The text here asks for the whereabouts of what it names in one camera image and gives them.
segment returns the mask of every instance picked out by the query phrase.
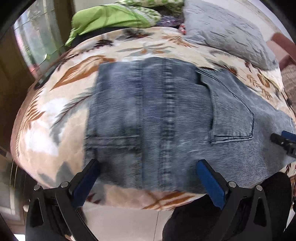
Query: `green cloth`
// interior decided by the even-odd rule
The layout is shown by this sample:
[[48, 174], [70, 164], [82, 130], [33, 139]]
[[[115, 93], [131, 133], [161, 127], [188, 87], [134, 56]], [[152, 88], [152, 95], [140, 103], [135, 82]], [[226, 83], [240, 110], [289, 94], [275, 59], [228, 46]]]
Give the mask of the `green cloth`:
[[126, 6], [159, 7], [165, 6], [173, 16], [178, 17], [183, 13], [184, 0], [119, 0], [117, 3]]
[[119, 3], [105, 4], [78, 11], [72, 17], [72, 30], [65, 43], [70, 46], [77, 35], [103, 27], [149, 28], [154, 26], [161, 15], [145, 7], [124, 6]]

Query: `blue clamp pad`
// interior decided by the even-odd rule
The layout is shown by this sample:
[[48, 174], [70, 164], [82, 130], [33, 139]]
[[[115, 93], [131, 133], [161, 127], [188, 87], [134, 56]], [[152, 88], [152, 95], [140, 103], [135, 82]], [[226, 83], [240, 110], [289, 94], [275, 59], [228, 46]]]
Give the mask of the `blue clamp pad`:
[[291, 141], [296, 142], [296, 135], [287, 131], [282, 131], [281, 132], [282, 137], [289, 139]]
[[91, 191], [96, 179], [100, 175], [100, 163], [91, 159], [82, 172], [79, 172], [70, 182], [69, 193], [72, 196], [72, 206], [81, 207]]
[[229, 191], [226, 180], [220, 173], [215, 172], [205, 159], [197, 162], [196, 172], [213, 204], [222, 210]]

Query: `black pants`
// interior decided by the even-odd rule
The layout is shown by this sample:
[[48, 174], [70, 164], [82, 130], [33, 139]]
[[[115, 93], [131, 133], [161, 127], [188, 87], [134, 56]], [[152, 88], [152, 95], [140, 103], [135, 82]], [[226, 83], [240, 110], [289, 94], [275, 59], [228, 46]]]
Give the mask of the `black pants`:
[[[287, 224], [292, 200], [291, 182], [287, 175], [278, 172], [261, 186], [270, 212], [272, 237], [276, 240]], [[220, 214], [221, 210], [214, 206], [208, 195], [177, 207], [163, 228], [163, 241], [204, 240]]]

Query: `window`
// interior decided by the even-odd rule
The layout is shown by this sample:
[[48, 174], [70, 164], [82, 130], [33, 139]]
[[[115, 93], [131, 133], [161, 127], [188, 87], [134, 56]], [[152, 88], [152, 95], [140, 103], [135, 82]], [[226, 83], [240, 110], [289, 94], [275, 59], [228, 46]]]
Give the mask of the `window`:
[[35, 1], [15, 22], [14, 31], [24, 60], [36, 79], [65, 52], [53, 0]]

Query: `floral blanket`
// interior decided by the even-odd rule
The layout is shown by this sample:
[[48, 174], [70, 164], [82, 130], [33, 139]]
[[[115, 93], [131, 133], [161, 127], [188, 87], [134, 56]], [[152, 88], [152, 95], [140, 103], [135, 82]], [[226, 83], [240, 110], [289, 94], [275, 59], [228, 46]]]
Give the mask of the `floral blanket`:
[[[17, 163], [45, 187], [57, 187], [82, 170], [88, 100], [106, 62], [176, 58], [200, 68], [225, 68], [274, 108], [292, 117], [279, 69], [261, 71], [215, 48], [190, 44], [176, 29], [129, 28], [96, 36], [68, 52], [48, 82], [31, 89], [14, 124], [11, 151]], [[294, 178], [295, 163], [283, 167]], [[203, 194], [96, 186], [88, 201], [114, 207], [171, 210]]]

